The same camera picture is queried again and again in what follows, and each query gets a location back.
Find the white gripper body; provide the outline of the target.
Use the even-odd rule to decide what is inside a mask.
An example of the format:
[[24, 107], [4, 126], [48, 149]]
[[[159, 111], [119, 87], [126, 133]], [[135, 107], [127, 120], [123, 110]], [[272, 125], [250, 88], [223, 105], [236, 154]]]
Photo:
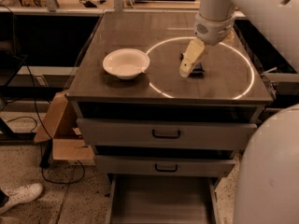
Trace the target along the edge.
[[194, 33], [204, 43], [215, 46], [232, 32], [234, 21], [234, 13], [223, 21], [206, 19], [200, 13], [197, 13], [194, 21]]

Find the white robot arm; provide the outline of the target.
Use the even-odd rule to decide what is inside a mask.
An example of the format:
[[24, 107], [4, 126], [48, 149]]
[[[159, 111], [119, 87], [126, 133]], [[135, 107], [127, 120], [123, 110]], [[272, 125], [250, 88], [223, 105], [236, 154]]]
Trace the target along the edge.
[[[207, 45], [232, 30], [239, 9], [293, 68], [299, 64], [299, 0], [201, 0], [179, 72], [187, 77]], [[234, 224], [299, 224], [299, 108], [266, 120], [250, 138], [240, 164]]]

